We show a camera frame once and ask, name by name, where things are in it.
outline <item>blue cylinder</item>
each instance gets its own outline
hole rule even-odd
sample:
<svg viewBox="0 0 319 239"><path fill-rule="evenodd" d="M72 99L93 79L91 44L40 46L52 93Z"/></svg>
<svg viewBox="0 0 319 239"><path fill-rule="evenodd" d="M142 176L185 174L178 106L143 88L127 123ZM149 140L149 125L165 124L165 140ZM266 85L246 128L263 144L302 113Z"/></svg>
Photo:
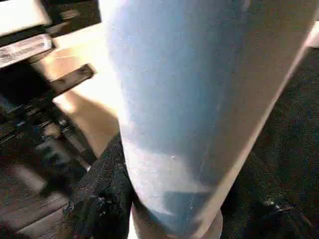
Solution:
<svg viewBox="0 0 319 239"><path fill-rule="evenodd" d="M101 5L135 216L160 228L146 238L200 239L288 79L317 1L110 2Z"/></svg>

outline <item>beige surface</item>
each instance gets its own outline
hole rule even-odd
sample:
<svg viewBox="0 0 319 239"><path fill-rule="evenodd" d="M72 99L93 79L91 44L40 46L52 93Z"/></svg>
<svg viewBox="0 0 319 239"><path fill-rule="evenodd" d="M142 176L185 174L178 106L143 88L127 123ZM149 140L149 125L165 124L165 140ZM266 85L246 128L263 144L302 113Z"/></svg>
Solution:
<svg viewBox="0 0 319 239"><path fill-rule="evenodd" d="M55 39L58 46L37 67L50 80L91 64L97 74L90 80L57 97L54 102L83 130L96 155L119 131L118 90L106 66L108 54L101 24Z"/></svg>

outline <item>metal bracket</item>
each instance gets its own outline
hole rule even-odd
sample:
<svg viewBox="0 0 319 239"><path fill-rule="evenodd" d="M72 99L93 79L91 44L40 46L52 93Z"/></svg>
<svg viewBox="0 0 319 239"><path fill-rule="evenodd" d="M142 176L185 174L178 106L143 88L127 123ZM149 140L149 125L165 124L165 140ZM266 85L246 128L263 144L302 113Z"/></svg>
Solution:
<svg viewBox="0 0 319 239"><path fill-rule="evenodd" d="M93 69L88 64L85 64L79 69L62 76L56 81L51 82L51 85L56 90L57 94L61 95L64 92L71 90L73 87L81 84L83 81L92 78L93 75Z"/></svg>

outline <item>white label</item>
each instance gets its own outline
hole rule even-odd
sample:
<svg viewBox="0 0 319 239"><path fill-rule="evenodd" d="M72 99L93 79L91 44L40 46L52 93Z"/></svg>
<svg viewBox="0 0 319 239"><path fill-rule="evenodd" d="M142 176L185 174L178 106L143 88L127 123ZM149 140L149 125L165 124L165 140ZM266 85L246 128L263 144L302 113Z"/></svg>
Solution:
<svg viewBox="0 0 319 239"><path fill-rule="evenodd" d="M41 34L0 47L0 68L25 60L52 48L48 34Z"/></svg>

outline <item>cylindrical object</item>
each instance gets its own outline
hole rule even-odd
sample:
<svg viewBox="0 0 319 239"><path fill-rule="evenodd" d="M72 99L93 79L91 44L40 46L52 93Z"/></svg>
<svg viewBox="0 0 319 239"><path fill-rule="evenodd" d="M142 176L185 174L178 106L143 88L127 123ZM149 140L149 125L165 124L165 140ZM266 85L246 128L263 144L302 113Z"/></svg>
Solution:
<svg viewBox="0 0 319 239"><path fill-rule="evenodd" d="M145 208L137 217L162 228L152 238L199 239L288 79L317 0L107 2L124 153Z"/></svg>

